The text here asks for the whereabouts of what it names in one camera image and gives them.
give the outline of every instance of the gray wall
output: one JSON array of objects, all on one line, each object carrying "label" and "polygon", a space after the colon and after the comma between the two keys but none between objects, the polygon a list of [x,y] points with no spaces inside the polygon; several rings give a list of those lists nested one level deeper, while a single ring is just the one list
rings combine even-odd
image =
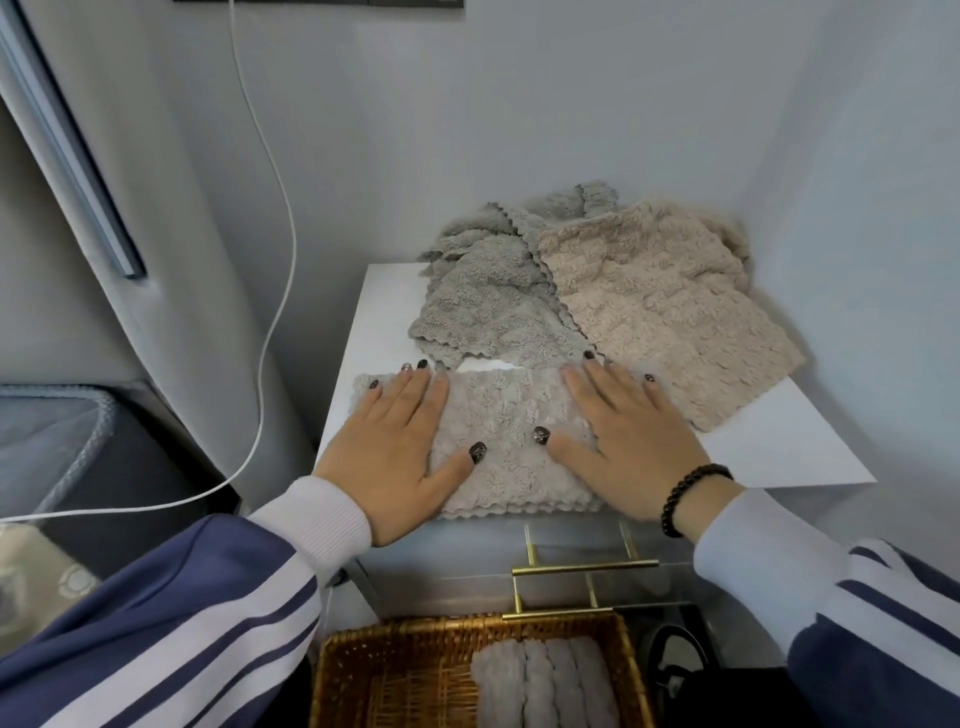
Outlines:
[{"label": "gray wall", "polygon": [[[882,42],[851,56],[859,78],[837,112],[805,119],[822,134],[805,178],[767,169],[758,187],[792,190],[783,215],[771,219],[759,190],[746,205],[766,233],[756,287],[813,354],[801,386],[880,483],[818,523],[960,577],[960,5],[885,7],[839,17],[838,54],[864,40],[848,21]],[[806,92],[834,84],[827,75]],[[791,139],[803,148],[800,126],[780,153]]]},{"label": "gray wall", "polygon": [[145,378],[53,192],[0,101],[0,384]]},{"label": "gray wall", "polygon": [[[413,260],[458,213],[598,177],[627,201],[665,193],[737,211],[832,5],[241,4],[252,95],[300,224],[276,358],[307,422],[324,421],[366,264]],[[265,324],[288,233],[234,77],[226,5],[137,7]]]}]

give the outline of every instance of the wicker basket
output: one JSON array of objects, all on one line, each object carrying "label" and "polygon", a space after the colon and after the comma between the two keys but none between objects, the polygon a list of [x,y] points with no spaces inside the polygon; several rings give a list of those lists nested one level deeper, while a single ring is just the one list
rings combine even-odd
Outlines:
[{"label": "wicker basket", "polygon": [[321,653],[311,728],[476,725],[470,659],[501,640],[586,635],[603,650],[621,724],[653,728],[627,627],[614,613],[506,621],[412,619],[341,632]]}]

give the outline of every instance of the fluffy towel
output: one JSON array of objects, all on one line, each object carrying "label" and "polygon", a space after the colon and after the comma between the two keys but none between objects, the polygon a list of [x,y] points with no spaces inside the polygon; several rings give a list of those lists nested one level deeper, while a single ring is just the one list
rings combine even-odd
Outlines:
[{"label": "fluffy towel", "polygon": [[709,431],[804,362],[744,291],[746,239],[730,223],[642,202],[540,234],[539,257],[581,331],[614,361],[658,361]]},{"label": "fluffy towel", "polygon": [[570,651],[577,663],[590,728],[619,728],[620,712],[600,645],[590,637],[575,637],[570,640]]},{"label": "fluffy towel", "polygon": [[588,728],[584,691],[568,640],[547,640],[546,654],[553,665],[553,693],[560,728]]},{"label": "fluffy towel", "polygon": [[560,719],[554,705],[553,666],[540,640],[524,640],[527,654],[526,702],[523,704],[523,728],[557,728]]},{"label": "fluffy towel", "polygon": [[450,368],[467,354],[526,367],[579,356],[588,342],[534,260],[537,235],[615,209],[616,193],[590,182],[520,207],[492,203],[453,221],[420,257],[430,261],[430,283],[410,337]]},{"label": "fluffy towel", "polygon": [[521,728],[526,659],[516,640],[489,644],[473,655],[470,677],[480,690],[477,728]]},{"label": "fluffy towel", "polygon": [[[386,384],[394,376],[357,377],[354,401],[375,378]],[[450,394],[430,450],[430,471],[458,448],[478,440],[487,444],[489,454],[446,502],[441,517],[599,509],[599,498],[533,439],[534,427],[543,425],[559,426],[584,443],[595,442],[559,370],[500,369],[449,376]]]}]

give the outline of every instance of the white cable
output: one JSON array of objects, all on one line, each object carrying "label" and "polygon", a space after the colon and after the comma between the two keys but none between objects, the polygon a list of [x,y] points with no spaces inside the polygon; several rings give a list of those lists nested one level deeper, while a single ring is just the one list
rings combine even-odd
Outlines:
[{"label": "white cable", "polygon": [[205,498],[213,493],[216,493],[221,488],[225,488],[233,479],[242,473],[250,461],[253,460],[253,455],[256,453],[257,446],[260,445],[260,436],[263,434],[263,422],[264,422],[264,403],[263,403],[263,363],[267,358],[267,348],[270,346],[270,340],[274,336],[274,330],[276,329],[276,324],[280,320],[280,316],[283,313],[283,309],[287,305],[287,299],[290,298],[290,289],[293,288],[294,284],[294,274],[297,272],[297,225],[294,222],[294,210],[290,205],[290,198],[287,196],[287,188],[283,184],[283,178],[280,176],[280,170],[276,166],[276,160],[274,159],[274,153],[270,150],[270,145],[267,143],[267,138],[263,134],[263,130],[260,128],[260,121],[256,118],[256,111],[253,110],[253,104],[250,100],[250,93],[247,91],[247,80],[243,75],[243,66],[240,63],[240,50],[237,43],[237,33],[236,33],[236,12],[233,7],[234,0],[228,0],[229,4],[229,15],[230,15],[230,48],[233,51],[233,65],[236,68],[237,80],[240,82],[240,90],[243,92],[244,103],[247,104],[247,110],[250,112],[250,117],[253,120],[253,125],[256,127],[257,136],[260,137],[260,143],[263,145],[264,151],[267,153],[267,158],[270,160],[270,166],[274,169],[274,177],[276,177],[276,183],[280,188],[280,193],[283,195],[283,203],[287,207],[287,218],[290,221],[290,239],[292,252],[290,256],[290,273],[287,275],[287,285],[283,289],[283,298],[280,299],[280,306],[274,314],[274,319],[270,323],[270,328],[267,329],[267,335],[263,339],[263,347],[260,349],[260,359],[256,365],[256,406],[257,406],[257,424],[256,424],[256,437],[253,438],[253,445],[250,448],[250,452],[247,454],[247,459],[243,461],[243,464],[237,468],[236,472],[227,478],[220,485],[217,485],[210,490],[205,491],[204,493],[199,493],[195,496],[186,497],[183,500],[175,500],[172,503],[158,503],[157,505],[143,505],[137,506],[135,508],[84,508],[76,511],[57,511],[55,513],[34,513],[30,516],[9,516],[7,518],[0,519],[0,523],[17,523],[24,521],[43,521],[46,519],[58,519],[65,516],[92,516],[98,513],[145,513],[147,511],[161,511],[165,508],[176,508],[179,505],[185,505],[186,503],[192,503],[194,500],[200,500]]}]

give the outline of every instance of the fingernail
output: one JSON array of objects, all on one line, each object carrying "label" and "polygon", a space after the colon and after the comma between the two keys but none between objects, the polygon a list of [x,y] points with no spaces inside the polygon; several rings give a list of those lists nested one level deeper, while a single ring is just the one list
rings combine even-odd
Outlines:
[{"label": "fingernail", "polygon": [[474,443],[473,447],[470,448],[470,460],[473,461],[473,464],[476,465],[481,460],[483,456],[487,454],[487,446],[483,443]]}]

